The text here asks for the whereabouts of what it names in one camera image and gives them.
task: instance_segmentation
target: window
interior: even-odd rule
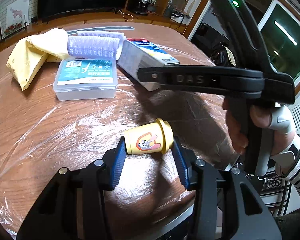
[[[300,24],[279,3],[271,7],[259,29],[272,65],[296,81],[300,76]]]

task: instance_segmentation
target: screw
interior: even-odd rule
[[[59,170],[59,173],[61,174],[61,175],[64,175],[64,174],[66,174],[68,172],[68,169],[67,168],[61,168],[60,170]]]
[[[101,159],[95,160],[94,165],[96,165],[98,167],[102,166],[103,165],[103,160],[101,160]]]
[[[198,166],[200,166],[200,167],[203,167],[204,165],[206,165],[206,162],[204,160],[202,160],[202,159],[197,159],[195,161],[195,164],[198,165]]]
[[[240,170],[238,168],[232,168],[231,172],[235,175],[238,175],[240,173]]]

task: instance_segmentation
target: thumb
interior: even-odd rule
[[[271,124],[271,110],[259,106],[250,107],[250,116],[255,126],[267,128]]]

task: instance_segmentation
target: blue label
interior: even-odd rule
[[[113,83],[112,61],[102,59],[67,61],[57,85]]]
[[[152,42],[149,42],[144,39],[127,39],[131,41],[132,43],[136,44],[138,47],[145,48],[145,49],[150,49],[156,52],[160,52],[163,54],[168,54],[164,50],[160,49],[158,46],[154,45]]]

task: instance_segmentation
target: yellow padded envelope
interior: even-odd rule
[[[43,63],[72,58],[67,49],[68,33],[52,29],[44,34],[32,35],[20,40],[11,55],[7,67],[19,82],[22,90],[29,87]]]

